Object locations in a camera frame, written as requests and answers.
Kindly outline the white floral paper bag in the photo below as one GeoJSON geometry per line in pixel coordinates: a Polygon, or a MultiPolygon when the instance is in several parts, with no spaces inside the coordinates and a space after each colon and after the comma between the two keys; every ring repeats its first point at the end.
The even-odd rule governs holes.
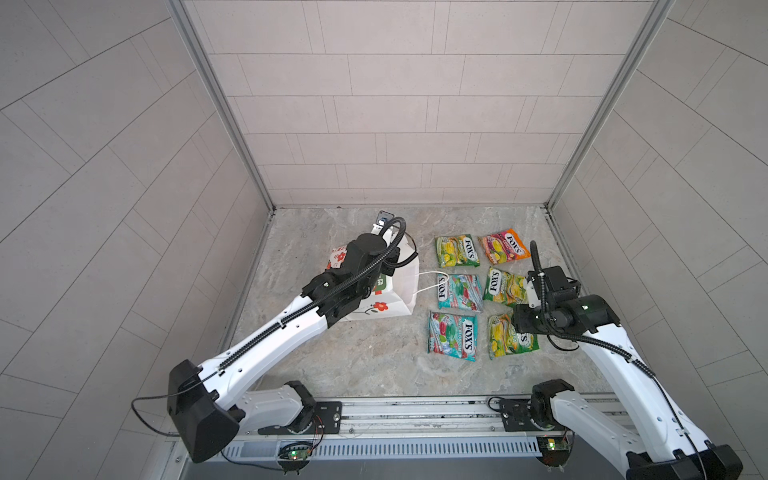
{"type": "Polygon", "coordinates": [[[408,265],[397,269],[393,276],[381,274],[371,295],[362,300],[360,306],[342,318],[342,321],[410,316],[414,311],[418,294],[435,289],[447,278],[448,274],[442,271],[421,272],[419,259],[416,258],[408,265]],[[433,275],[434,281],[428,287],[419,289],[419,279],[423,275],[433,275]]]}

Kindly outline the orange pink Fox's candy bag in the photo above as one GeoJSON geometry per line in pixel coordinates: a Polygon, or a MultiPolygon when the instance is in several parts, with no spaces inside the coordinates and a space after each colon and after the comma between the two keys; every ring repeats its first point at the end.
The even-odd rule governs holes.
{"type": "Polygon", "coordinates": [[[492,265],[524,260],[531,257],[531,253],[514,229],[481,236],[479,242],[492,265]]]}

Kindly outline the teal mint Fox's candy bag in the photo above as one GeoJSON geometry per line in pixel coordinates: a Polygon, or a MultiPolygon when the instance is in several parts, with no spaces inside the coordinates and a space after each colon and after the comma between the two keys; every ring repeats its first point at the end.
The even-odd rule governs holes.
{"type": "Polygon", "coordinates": [[[481,312],[483,298],[478,276],[474,274],[440,275],[437,284],[437,306],[440,309],[481,312]]]}

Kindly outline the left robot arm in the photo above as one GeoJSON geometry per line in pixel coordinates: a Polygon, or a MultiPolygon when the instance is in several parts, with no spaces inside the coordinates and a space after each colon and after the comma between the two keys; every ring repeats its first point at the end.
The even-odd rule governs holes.
{"type": "Polygon", "coordinates": [[[167,411],[193,462],[211,459],[240,434],[312,428],[316,401],[301,382],[256,393],[249,389],[289,353],[371,297],[378,277],[400,268],[404,236],[400,217],[377,233],[359,235],[347,245],[340,267],[315,276],[259,330],[201,364],[184,360],[170,371],[167,411]]]}

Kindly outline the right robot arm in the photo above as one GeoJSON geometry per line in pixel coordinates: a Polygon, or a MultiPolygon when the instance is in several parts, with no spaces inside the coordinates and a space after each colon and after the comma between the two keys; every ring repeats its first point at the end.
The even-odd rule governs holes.
{"type": "Polygon", "coordinates": [[[589,406],[562,379],[532,389],[530,413],[540,429],[562,426],[585,440],[626,479],[736,479],[740,457],[716,445],[691,420],[641,359],[618,315],[598,295],[583,296],[579,281],[559,266],[529,271],[526,303],[514,308],[518,333],[549,335],[580,345],[624,407],[627,429],[589,406]]]}

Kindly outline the right circuit board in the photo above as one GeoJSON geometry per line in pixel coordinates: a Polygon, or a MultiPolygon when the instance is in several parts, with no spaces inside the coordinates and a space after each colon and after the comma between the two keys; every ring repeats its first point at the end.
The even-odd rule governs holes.
{"type": "Polygon", "coordinates": [[[549,468],[562,469],[568,462],[572,447],[566,437],[537,437],[541,452],[538,460],[549,468]]]}

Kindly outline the circuit board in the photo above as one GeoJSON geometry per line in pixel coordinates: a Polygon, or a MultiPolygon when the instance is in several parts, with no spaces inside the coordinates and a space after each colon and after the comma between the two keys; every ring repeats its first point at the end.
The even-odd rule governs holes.
{"type": "Polygon", "coordinates": [[[289,443],[282,446],[277,454],[277,463],[284,474],[299,472],[309,465],[314,444],[307,441],[289,443]]]}
{"type": "Polygon", "coordinates": [[[562,469],[568,462],[572,447],[566,437],[537,437],[541,452],[538,460],[549,468],[562,469]]]}

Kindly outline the left circuit board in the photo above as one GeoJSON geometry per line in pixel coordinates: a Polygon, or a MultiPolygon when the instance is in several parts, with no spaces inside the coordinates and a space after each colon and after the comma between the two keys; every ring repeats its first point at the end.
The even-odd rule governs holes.
{"type": "Polygon", "coordinates": [[[309,465],[314,444],[307,441],[289,443],[282,446],[277,454],[277,463],[284,474],[299,472],[309,465]]]}

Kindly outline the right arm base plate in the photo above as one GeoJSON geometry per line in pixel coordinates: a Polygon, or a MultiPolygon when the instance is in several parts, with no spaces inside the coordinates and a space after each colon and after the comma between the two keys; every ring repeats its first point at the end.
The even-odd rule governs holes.
{"type": "Polygon", "coordinates": [[[499,397],[490,400],[490,405],[501,417],[505,432],[548,432],[556,435],[570,431],[555,419],[548,399],[499,397]]]}

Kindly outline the aluminium mounting rail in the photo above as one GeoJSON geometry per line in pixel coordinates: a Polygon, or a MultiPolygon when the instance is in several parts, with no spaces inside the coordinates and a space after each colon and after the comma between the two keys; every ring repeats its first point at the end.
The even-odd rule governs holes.
{"type": "Polygon", "coordinates": [[[228,410],[205,401],[199,408],[188,407],[173,419],[178,434],[191,448],[219,450],[238,436],[259,435],[268,426],[286,426],[304,408],[312,410],[319,401],[343,403],[340,432],[330,435],[408,434],[444,432],[447,435],[504,431],[501,417],[490,400],[499,397],[361,397],[316,399],[301,386],[286,385],[276,390],[249,391],[228,410]]]}

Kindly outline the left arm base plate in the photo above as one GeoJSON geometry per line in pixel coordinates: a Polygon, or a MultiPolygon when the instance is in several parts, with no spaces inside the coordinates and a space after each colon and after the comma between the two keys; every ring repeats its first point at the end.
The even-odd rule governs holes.
{"type": "Polygon", "coordinates": [[[259,435],[309,435],[312,433],[338,434],[342,418],[341,401],[319,401],[312,410],[304,408],[296,420],[286,426],[268,426],[258,430],[259,435]]]}

